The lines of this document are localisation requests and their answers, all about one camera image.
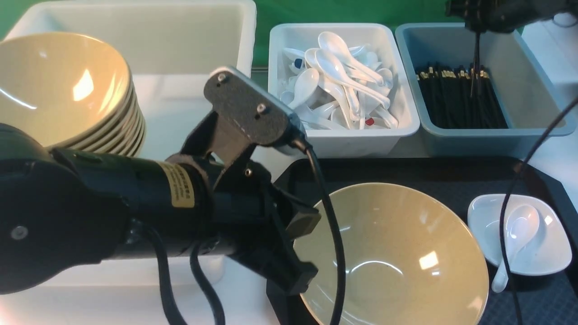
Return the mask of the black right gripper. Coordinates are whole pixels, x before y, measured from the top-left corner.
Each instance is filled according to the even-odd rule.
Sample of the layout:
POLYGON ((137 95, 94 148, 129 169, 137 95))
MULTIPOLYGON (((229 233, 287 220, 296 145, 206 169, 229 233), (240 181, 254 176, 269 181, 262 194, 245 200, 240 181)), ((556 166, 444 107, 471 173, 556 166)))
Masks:
POLYGON ((524 27, 520 0, 447 0, 445 15, 464 21, 475 33, 512 33, 524 27))

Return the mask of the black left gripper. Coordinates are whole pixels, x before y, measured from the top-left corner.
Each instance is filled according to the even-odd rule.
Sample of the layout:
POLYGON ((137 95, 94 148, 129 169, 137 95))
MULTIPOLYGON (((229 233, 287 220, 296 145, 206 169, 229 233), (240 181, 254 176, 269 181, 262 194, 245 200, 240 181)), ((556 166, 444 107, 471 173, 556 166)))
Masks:
POLYGON ((299 259, 294 241, 311 234, 321 214, 272 184, 266 168, 251 159, 256 146, 211 110, 167 163, 182 167, 193 185, 191 243, 229 255, 285 294, 298 295, 318 269, 299 259))

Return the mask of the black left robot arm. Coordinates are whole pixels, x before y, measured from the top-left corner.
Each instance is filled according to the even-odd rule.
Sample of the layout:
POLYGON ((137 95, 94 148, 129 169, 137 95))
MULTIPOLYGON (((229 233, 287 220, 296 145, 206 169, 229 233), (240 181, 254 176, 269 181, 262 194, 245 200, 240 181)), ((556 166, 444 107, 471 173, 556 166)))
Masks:
POLYGON ((287 294, 318 270, 293 240, 318 210, 271 182, 250 159, 297 135, 287 109, 213 105, 167 161, 43 148, 1 125, 1 292, 33 288, 79 265, 147 258, 145 227, 169 257, 228 255, 287 294))

